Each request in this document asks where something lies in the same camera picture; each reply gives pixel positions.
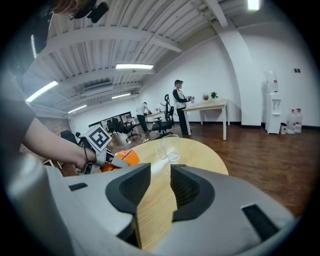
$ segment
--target cup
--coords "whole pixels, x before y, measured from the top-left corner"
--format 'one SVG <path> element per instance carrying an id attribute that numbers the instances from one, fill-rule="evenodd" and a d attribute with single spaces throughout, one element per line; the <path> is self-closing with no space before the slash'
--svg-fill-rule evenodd
<path id="1" fill-rule="evenodd" d="M 161 160 L 168 159 L 170 163 L 175 163 L 180 159 L 177 145 L 180 142 L 178 135 L 171 134 L 161 139 L 161 144 L 156 148 L 156 155 Z"/>

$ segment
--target ceiling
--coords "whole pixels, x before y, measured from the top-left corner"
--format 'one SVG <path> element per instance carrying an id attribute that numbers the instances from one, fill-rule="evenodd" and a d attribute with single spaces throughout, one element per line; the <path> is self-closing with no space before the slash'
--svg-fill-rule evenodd
<path id="1" fill-rule="evenodd" d="M 204 0 L 107 0 L 109 11 L 93 24 L 88 18 L 69 20 L 55 14 L 47 46 L 24 74 L 23 92 L 29 97 L 46 84 L 59 84 L 32 104 L 60 113 L 84 104 L 97 105 L 112 96 L 136 94 L 146 76 L 156 73 L 157 63 L 216 20 Z M 247 0 L 218 1 L 236 27 L 264 21 L 248 18 Z M 118 63 L 152 64 L 152 70 L 116 70 Z M 112 83 L 93 95 L 83 90 Z"/>

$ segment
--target wooden tabletop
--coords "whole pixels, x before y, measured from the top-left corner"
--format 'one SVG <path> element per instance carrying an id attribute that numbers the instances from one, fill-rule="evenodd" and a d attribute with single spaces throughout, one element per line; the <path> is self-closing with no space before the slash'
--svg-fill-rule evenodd
<path id="1" fill-rule="evenodd" d="M 228 101 L 226 99 L 223 100 L 214 100 L 209 102 L 203 102 L 197 105 L 191 105 L 190 107 L 185 108 L 183 111 L 195 111 L 195 110 L 205 110 L 212 108 L 223 108 Z"/>
<path id="2" fill-rule="evenodd" d="M 161 140 L 156 139 L 133 148 L 140 163 L 151 163 L 151 182 L 137 208 L 137 221 L 142 249 L 151 251 L 172 226 L 176 197 L 170 187 L 170 164 L 156 155 Z M 228 175 L 221 158 L 208 146 L 187 138 L 179 138 L 177 149 L 181 158 L 177 164 Z"/>

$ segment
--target white water dispenser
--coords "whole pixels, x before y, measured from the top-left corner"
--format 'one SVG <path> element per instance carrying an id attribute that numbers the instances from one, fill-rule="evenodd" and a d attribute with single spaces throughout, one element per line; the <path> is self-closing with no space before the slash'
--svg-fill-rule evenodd
<path id="1" fill-rule="evenodd" d="M 281 125 L 281 94 L 268 93 L 266 96 L 265 129 L 268 134 L 279 134 Z"/>
<path id="2" fill-rule="evenodd" d="M 265 73 L 267 90 L 265 129 L 268 134 L 279 134 L 281 126 L 281 94 L 279 93 L 276 72 Z"/>

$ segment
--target trash bin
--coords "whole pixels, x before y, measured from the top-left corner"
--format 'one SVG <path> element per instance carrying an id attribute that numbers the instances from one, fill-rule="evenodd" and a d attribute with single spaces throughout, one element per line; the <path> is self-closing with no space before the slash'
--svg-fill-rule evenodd
<path id="1" fill-rule="evenodd" d="M 282 122 L 280 126 L 280 133 L 285 135 L 287 133 L 287 128 L 288 126 L 284 122 Z"/>

